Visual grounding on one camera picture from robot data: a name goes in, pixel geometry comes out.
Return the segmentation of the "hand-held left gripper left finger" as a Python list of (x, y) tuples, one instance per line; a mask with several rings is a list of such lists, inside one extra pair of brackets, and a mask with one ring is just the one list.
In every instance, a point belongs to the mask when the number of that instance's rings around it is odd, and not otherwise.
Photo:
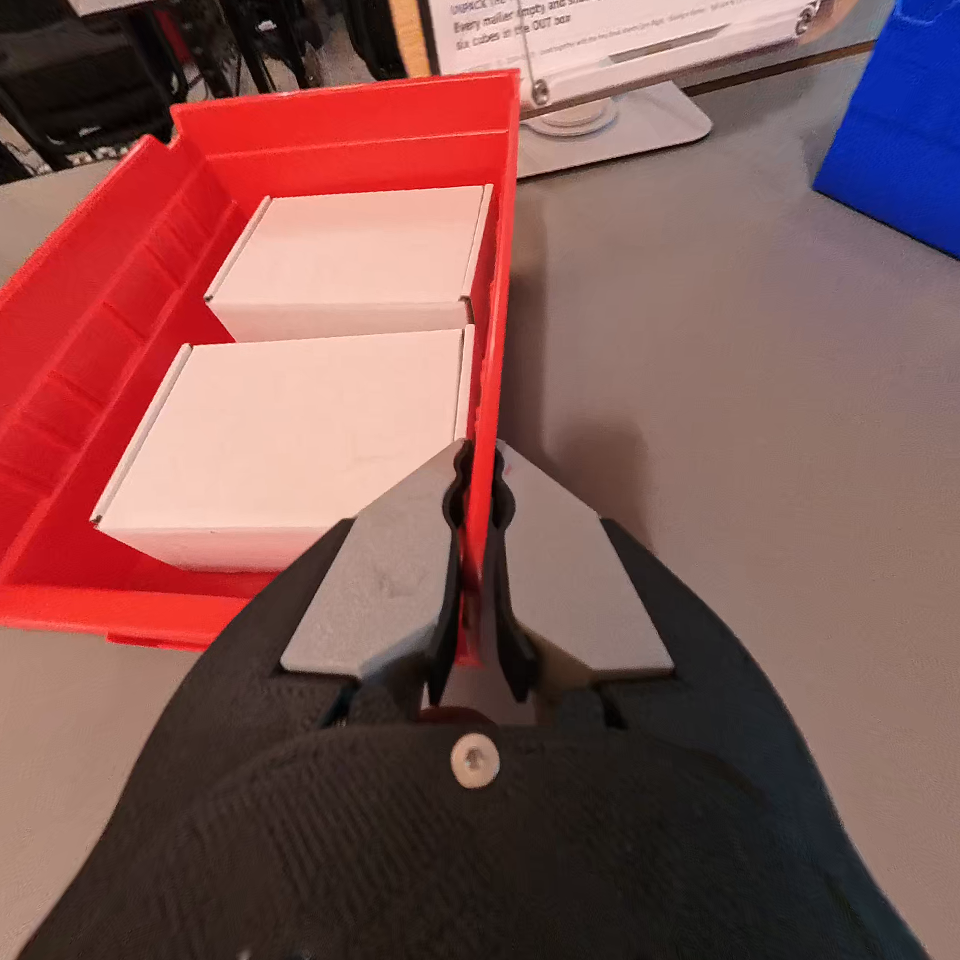
[(442, 699), (457, 649), (474, 444), (451, 442), (361, 510), (280, 658), (294, 674)]

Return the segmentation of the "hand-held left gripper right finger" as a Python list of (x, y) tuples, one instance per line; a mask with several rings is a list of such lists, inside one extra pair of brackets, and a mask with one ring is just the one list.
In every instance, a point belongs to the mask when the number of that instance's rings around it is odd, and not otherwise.
[(491, 490), (488, 608), (512, 699), (671, 674), (598, 512), (501, 439)]

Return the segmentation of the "white cardboard mailer box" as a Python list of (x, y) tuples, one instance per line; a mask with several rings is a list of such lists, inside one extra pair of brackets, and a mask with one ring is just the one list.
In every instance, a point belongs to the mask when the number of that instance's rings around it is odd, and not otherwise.
[(492, 184), (264, 196), (203, 300), (234, 341), (462, 330)]
[(283, 570), (467, 437), (474, 326), (183, 343), (90, 522), (179, 570)]

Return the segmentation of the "red plastic bin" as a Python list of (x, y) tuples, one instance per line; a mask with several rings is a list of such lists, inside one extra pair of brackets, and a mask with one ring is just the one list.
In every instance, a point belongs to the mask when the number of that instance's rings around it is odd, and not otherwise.
[(273, 578), (188, 573), (90, 522), (184, 343), (227, 341), (203, 293), (264, 195), (491, 186), (461, 525), (478, 597), (498, 438), (517, 186), (517, 70), (179, 103), (6, 282), (1, 622), (202, 652)]

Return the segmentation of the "blue plastic bin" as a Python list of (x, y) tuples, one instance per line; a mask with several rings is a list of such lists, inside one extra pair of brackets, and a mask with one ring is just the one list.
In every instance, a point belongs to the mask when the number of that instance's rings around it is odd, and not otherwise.
[(959, 258), (959, 3), (897, 1), (813, 189)]

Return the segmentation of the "printed instruction sheet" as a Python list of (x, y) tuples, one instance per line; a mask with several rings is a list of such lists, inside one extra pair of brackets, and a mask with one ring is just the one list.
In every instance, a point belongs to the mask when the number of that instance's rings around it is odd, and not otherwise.
[(442, 76), (514, 69), (525, 114), (798, 41), (812, 1), (426, 2)]

